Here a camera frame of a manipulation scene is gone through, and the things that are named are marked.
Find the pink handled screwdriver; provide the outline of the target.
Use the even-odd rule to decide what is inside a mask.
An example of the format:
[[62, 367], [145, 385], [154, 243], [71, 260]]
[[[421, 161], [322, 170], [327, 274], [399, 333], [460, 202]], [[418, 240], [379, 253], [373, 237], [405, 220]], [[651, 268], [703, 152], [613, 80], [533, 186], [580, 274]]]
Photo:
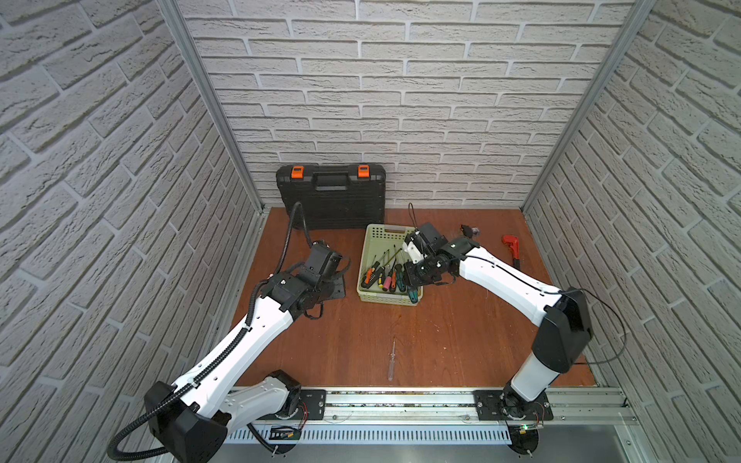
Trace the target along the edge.
[[383, 283], [382, 283], [382, 290], [383, 290], [383, 291], [385, 291], [385, 292], [389, 292], [389, 285], [390, 285], [390, 281], [391, 281], [391, 270], [392, 270], [392, 265], [393, 265], [393, 264], [391, 264], [391, 265], [390, 265], [390, 266], [388, 267], [388, 269], [387, 269], [387, 271], [386, 271], [386, 274], [385, 274], [385, 279], [384, 279], [384, 281], [383, 281]]

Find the red pipe wrench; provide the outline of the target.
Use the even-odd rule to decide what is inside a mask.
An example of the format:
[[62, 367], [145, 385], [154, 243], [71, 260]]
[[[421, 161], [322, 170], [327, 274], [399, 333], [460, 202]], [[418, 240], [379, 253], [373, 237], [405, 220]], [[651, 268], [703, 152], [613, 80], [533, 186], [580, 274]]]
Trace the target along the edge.
[[511, 251], [511, 257], [513, 258], [513, 268], [520, 270], [520, 250], [519, 250], [519, 239], [515, 235], [503, 235], [502, 242]]

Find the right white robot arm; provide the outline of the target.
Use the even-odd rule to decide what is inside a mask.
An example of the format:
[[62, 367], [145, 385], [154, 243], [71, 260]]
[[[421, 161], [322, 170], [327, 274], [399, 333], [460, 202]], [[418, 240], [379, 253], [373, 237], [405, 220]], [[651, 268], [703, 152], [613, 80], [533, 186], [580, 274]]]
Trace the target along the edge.
[[405, 237], [403, 250], [411, 258], [404, 265], [410, 287], [440, 285], [449, 273], [492, 292], [538, 328], [532, 352], [500, 395], [502, 412], [513, 419], [525, 417], [526, 408], [570, 371], [594, 337], [582, 289], [546, 285], [465, 235], [448, 240], [426, 223]]

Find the red black screwdriver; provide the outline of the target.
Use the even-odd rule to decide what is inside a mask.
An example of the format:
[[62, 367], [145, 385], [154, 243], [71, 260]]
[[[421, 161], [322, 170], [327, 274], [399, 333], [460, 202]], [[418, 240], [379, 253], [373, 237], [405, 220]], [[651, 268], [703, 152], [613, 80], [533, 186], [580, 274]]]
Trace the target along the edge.
[[394, 260], [391, 270], [391, 281], [389, 285], [389, 292], [394, 293], [397, 290], [397, 278], [398, 278], [398, 263]]

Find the light green perforated bin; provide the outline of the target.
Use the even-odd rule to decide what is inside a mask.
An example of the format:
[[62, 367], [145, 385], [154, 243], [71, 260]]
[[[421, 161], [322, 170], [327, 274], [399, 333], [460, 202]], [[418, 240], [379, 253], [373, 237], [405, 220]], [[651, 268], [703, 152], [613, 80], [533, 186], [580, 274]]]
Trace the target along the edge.
[[370, 224], [366, 229], [365, 241], [360, 263], [356, 291], [364, 303], [376, 303], [396, 306], [418, 306], [424, 296], [421, 287], [417, 289], [417, 298], [412, 300], [407, 291], [391, 289], [384, 291], [383, 283], [378, 281], [366, 284], [366, 276], [375, 262], [382, 264], [387, 277], [392, 271], [392, 264], [406, 264], [410, 258], [403, 251], [405, 237], [414, 231], [413, 227], [386, 224]]

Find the small black metal part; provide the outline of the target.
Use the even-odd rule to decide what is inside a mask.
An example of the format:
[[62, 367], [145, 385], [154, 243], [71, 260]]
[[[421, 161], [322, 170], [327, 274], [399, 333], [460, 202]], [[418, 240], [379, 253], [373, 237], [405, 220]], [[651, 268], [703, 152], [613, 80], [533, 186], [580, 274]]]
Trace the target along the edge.
[[477, 227], [470, 227], [468, 225], [461, 225], [460, 226], [461, 233], [470, 239], [473, 239], [475, 237], [478, 237], [480, 235], [480, 229]]

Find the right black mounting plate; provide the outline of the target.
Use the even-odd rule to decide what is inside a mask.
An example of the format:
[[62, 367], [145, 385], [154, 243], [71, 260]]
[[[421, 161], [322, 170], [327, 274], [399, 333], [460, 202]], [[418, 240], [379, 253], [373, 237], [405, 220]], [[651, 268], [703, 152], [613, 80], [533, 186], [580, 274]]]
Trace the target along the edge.
[[539, 421], [554, 419], [545, 392], [532, 401], [519, 397], [509, 389], [475, 390], [474, 405], [480, 421]]

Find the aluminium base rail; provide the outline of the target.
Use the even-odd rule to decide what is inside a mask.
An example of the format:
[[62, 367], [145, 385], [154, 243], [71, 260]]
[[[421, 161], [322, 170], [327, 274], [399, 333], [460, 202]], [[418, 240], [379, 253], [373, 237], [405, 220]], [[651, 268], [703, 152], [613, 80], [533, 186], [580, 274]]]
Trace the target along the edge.
[[[324, 420], [310, 424], [332, 426], [370, 426], [371, 424], [449, 424], [474, 426], [508, 424], [509, 426], [621, 426], [638, 424], [633, 408], [619, 388], [551, 388], [546, 390], [554, 419], [539, 421], [480, 421], [473, 392], [477, 388], [341, 388], [326, 389], [327, 401]], [[199, 407], [197, 412], [206, 417], [211, 411], [230, 416], [227, 426], [235, 430], [249, 422], [276, 424], [278, 421], [258, 422], [268, 414], [291, 414], [299, 393], [287, 393], [272, 385], [234, 387], [220, 405]]]

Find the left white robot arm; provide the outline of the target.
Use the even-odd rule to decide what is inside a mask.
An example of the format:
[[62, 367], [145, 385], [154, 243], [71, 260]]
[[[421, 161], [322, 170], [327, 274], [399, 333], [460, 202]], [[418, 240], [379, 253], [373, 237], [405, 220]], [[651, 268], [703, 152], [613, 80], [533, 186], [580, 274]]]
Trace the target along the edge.
[[148, 390], [149, 428], [166, 453], [179, 462], [207, 462], [229, 433], [259, 418], [303, 418], [301, 385], [283, 370], [247, 389], [234, 387], [297, 318], [343, 296], [341, 260], [325, 243], [315, 243], [306, 262], [258, 285], [245, 318], [202, 361], [174, 383], [158, 382]]

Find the small clear slim screwdriver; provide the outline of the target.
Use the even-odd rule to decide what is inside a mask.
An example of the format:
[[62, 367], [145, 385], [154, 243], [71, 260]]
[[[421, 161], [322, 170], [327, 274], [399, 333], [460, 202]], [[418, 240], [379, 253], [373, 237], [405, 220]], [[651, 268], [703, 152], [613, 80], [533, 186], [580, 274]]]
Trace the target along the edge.
[[395, 377], [395, 365], [396, 365], [396, 346], [397, 342], [396, 339], [393, 340], [392, 343], [392, 350], [390, 353], [390, 361], [389, 361], [389, 367], [388, 367], [388, 373], [387, 373], [387, 379], [389, 382], [392, 382]]

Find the small green black screwdriver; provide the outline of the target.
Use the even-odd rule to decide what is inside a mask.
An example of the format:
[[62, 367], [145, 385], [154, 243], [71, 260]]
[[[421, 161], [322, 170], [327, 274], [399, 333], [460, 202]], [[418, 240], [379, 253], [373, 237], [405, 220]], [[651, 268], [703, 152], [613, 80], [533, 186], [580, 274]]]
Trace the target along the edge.
[[408, 283], [405, 276], [405, 260], [399, 260], [395, 265], [396, 288], [400, 293], [408, 293]]

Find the orange black screwdriver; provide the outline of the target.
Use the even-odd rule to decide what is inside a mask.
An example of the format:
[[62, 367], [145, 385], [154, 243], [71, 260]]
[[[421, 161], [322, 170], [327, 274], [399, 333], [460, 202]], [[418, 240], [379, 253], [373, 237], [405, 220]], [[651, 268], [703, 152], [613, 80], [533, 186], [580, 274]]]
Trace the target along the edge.
[[382, 285], [385, 279], [385, 266], [382, 264], [383, 258], [376, 260], [367, 270], [361, 287], [370, 289], [373, 285]]

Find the black mounting plate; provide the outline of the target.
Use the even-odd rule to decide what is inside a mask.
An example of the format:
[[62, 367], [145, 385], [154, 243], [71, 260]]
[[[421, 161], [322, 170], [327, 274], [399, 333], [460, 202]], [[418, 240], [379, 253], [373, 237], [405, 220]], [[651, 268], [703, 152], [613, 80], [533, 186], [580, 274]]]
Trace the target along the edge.
[[554, 419], [545, 392], [532, 401], [519, 397], [509, 389], [475, 390], [474, 405], [480, 421], [539, 421]]
[[295, 407], [291, 414], [268, 414], [258, 418], [258, 422], [268, 421], [294, 421], [297, 422], [307, 415], [309, 422], [320, 422], [324, 420], [327, 401], [326, 389], [302, 389]]

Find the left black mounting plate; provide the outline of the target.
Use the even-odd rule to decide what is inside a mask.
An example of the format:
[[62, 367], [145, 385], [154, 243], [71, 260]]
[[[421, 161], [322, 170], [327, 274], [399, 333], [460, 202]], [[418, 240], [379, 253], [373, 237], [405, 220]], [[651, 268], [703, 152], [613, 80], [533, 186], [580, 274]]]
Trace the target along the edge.
[[320, 422], [324, 420], [327, 401], [326, 389], [302, 389], [295, 407], [291, 414], [268, 414], [258, 418], [258, 422], [268, 421], [294, 421], [297, 422], [307, 415], [309, 422]]

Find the black plastic tool case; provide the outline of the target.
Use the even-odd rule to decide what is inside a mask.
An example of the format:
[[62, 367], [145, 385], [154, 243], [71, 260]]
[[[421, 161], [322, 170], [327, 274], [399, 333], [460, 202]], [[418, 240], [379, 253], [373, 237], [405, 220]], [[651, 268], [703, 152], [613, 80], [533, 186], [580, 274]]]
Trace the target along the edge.
[[386, 177], [380, 164], [286, 165], [276, 183], [287, 211], [302, 204], [295, 229], [365, 229], [384, 222]]

